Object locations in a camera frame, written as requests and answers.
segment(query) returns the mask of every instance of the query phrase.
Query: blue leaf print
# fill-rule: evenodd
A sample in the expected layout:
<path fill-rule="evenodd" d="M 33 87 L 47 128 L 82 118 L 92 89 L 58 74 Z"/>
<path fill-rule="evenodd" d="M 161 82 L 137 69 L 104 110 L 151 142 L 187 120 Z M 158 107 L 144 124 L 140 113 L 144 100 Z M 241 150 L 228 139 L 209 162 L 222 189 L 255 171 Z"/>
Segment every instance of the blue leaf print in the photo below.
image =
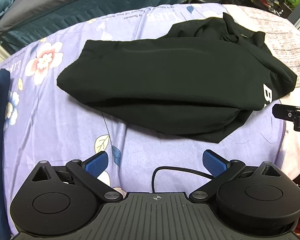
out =
<path fill-rule="evenodd" d="M 193 12 L 193 6 L 192 5 L 190 5 L 190 6 L 188 6 L 187 7 L 187 10 L 189 11 L 189 13 L 191 13 L 192 14 L 192 12 Z"/>
<path fill-rule="evenodd" d="M 115 164 L 117 164 L 120 167 L 120 162 L 121 162 L 121 152 L 119 149 L 115 146 L 112 146 L 112 156 L 113 156 L 113 161 Z"/>

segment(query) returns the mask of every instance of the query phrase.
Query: dark folded clothing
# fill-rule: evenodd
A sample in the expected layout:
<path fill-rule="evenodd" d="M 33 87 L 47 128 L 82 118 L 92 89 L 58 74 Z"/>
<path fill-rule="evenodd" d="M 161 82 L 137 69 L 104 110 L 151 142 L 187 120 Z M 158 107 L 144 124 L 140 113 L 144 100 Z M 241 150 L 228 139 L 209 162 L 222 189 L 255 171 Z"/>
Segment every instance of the dark folded clothing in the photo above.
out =
<path fill-rule="evenodd" d="M 175 24 L 157 40 L 87 41 L 57 85 L 123 121 L 218 143 L 295 88 L 264 37 L 224 14 Z"/>

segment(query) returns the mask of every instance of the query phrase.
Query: blue textured pad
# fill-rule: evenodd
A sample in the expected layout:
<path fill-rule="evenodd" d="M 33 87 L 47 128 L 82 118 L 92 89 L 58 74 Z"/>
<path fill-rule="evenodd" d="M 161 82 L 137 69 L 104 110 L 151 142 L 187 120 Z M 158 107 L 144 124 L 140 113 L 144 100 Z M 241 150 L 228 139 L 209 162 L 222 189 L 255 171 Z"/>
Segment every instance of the blue textured pad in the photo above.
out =
<path fill-rule="evenodd" d="M 223 173 L 227 166 L 221 160 L 210 154 L 208 151 L 204 151 L 202 155 L 203 166 L 211 173 L 213 177 L 219 176 Z"/>
<path fill-rule="evenodd" d="M 86 164 L 84 170 L 90 173 L 93 177 L 97 178 L 108 167 L 108 154 L 103 152 L 95 159 Z"/>

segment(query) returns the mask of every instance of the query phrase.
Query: mattress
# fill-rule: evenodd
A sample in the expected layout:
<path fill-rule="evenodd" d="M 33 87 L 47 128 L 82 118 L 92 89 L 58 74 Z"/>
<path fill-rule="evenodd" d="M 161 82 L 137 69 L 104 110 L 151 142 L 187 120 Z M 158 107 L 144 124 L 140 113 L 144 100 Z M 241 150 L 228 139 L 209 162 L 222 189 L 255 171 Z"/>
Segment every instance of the mattress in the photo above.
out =
<path fill-rule="evenodd" d="M 202 165 L 202 153 L 206 149 L 228 160 L 240 159 L 252 166 L 271 161 L 283 171 L 288 171 L 290 178 L 293 176 L 289 170 L 299 169 L 298 164 L 290 162 L 289 166 L 289 161 L 285 160 L 294 154 L 293 145 L 300 148 L 300 137 L 290 124 L 273 117 L 272 106 L 280 103 L 279 100 L 262 111 L 253 112 L 242 127 L 215 144 L 168 136 L 125 123 L 78 103 L 56 86 L 59 73 L 78 58 L 88 39 L 155 39 L 165 35 L 174 23 L 222 17 L 224 12 L 230 13 L 239 24 L 258 30 L 258 25 L 238 6 L 161 5 L 78 23 L 31 43 L 0 64 L 0 69 L 5 68 L 11 73 L 9 107 L 4 126 L 3 180 L 5 208 L 13 234 L 17 231 L 9 214 L 9 206 L 40 160 L 60 166 L 69 160 L 84 160 L 105 150 L 109 164 L 98 178 L 123 195 L 129 191 L 151 192 L 151 176 L 158 166 L 178 166 L 207 172 Z M 266 44 L 275 55 L 271 42 L 266 37 Z M 45 62 L 48 62 L 48 68 L 42 65 Z M 95 79 L 96 82 L 106 79 L 109 86 L 112 85 L 111 76 L 96 76 Z M 300 83 L 284 99 L 284 103 L 300 105 L 298 89 Z M 184 191 L 189 194 L 207 181 L 194 174 L 159 171 L 154 185 L 157 192 Z"/>
<path fill-rule="evenodd" d="M 11 54 L 58 30 L 110 13 L 184 0 L 16 0 L 0 21 L 3 47 Z"/>

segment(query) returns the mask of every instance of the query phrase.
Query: silver screw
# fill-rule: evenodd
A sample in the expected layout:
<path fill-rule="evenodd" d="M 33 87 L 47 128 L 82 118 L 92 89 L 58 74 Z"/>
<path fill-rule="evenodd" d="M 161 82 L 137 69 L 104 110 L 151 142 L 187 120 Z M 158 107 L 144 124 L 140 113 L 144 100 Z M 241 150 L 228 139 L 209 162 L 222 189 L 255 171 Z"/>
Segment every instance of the silver screw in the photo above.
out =
<path fill-rule="evenodd" d="M 204 191 L 195 191 L 192 193 L 192 196 L 197 199 L 204 199 L 208 196 L 208 194 Z"/>
<path fill-rule="evenodd" d="M 120 197 L 120 193 L 115 191 L 110 191 L 105 194 L 105 198 L 107 199 L 117 199 L 118 197 Z"/>

